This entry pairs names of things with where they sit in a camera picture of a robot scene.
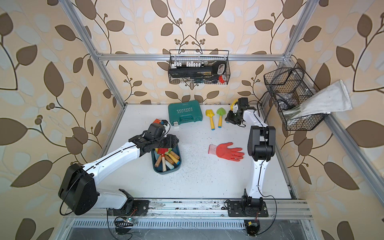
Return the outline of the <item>yellow shovel blue handle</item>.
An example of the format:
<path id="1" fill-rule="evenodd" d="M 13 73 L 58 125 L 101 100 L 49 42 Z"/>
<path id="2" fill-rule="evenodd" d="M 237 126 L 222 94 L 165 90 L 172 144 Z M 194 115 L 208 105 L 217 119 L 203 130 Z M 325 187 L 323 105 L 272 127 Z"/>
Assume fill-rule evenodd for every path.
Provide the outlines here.
<path id="1" fill-rule="evenodd" d="M 209 109 L 209 110 L 206 110 L 206 116 L 209 117 L 210 119 L 210 125 L 211 125 L 211 130 L 215 130 L 215 124 L 214 124 L 214 120 L 213 120 L 213 117 L 214 117 L 214 112 L 213 110 Z"/>

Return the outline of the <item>green shovel orange handle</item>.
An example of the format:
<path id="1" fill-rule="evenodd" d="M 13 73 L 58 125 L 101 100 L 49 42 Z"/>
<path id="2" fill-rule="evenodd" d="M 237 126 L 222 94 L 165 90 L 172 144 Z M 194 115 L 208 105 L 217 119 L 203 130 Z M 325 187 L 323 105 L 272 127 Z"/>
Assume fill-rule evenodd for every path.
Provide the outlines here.
<path id="1" fill-rule="evenodd" d="M 217 115 L 219 116 L 218 128 L 223 126 L 223 116 L 226 114 L 226 110 L 224 108 L 219 108 L 217 110 Z"/>

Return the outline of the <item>teal storage box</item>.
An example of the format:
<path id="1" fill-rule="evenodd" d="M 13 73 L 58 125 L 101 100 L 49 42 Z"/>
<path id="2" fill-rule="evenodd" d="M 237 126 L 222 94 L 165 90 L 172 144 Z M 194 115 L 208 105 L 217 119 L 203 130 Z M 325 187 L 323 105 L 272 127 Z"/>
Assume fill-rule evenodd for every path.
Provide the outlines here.
<path id="1" fill-rule="evenodd" d="M 153 169 L 156 173 L 165 175 L 177 171 L 182 164 L 179 146 L 169 148 L 167 152 L 161 154 L 158 149 L 151 152 Z"/>

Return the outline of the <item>red shovel wooden handle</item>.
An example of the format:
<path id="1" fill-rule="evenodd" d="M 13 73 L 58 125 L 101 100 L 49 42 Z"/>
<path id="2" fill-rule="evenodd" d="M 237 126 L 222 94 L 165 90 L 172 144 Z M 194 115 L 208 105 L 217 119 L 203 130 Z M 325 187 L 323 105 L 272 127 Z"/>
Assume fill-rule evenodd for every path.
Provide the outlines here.
<path id="1" fill-rule="evenodd" d="M 164 157 L 165 154 L 169 152 L 169 149 L 168 148 L 158 148 L 158 149 L 156 149 L 156 151 L 160 156 Z"/>

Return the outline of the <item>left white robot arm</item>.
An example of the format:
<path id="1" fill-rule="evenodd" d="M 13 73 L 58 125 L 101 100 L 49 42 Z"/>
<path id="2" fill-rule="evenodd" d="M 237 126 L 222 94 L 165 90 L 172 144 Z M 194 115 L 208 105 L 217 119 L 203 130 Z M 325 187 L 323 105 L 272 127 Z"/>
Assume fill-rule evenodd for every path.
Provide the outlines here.
<path id="1" fill-rule="evenodd" d="M 107 176 L 130 161 L 155 149 L 178 145 L 177 136 L 169 134 L 169 123 L 152 123 L 142 134 L 128 140 L 122 147 L 91 163 L 68 167 L 58 196 L 77 216 L 91 209 L 107 209 L 128 215 L 134 208 L 134 198 L 125 190 L 110 191 L 98 185 Z"/>

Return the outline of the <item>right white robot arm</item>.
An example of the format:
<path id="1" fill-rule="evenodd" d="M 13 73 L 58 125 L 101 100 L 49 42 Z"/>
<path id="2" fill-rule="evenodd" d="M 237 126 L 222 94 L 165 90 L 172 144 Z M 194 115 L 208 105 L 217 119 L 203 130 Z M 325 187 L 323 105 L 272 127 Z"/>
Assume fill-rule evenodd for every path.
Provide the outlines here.
<path id="1" fill-rule="evenodd" d="M 271 158 L 276 150 L 276 129 L 268 126 L 261 118 L 258 110 L 249 105 L 248 98 L 235 100 L 230 107 L 225 121 L 233 125 L 246 122 L 250 125 L 247 151 L 253 160 L 251 181 L 248 183 L 242 196 L 243 209 L 262 208 L 262 185 Z"/>

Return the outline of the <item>yellow shovel wooden handle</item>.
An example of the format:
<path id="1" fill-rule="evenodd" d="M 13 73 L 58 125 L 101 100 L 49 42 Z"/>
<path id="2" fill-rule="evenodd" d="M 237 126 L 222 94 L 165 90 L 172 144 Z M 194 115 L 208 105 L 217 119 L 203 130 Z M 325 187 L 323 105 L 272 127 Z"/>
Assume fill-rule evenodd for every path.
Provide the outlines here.
<path id="1" fill-rule="evenodd" d="M 231 105 L 230 105 L 230 110 L 231 110 L 231 111 L 234 111 L 234 107 L 235 107 L 237 104 L 238 104 L 238 99 L 235 99 L 235 100 L 231 103 Z"/>

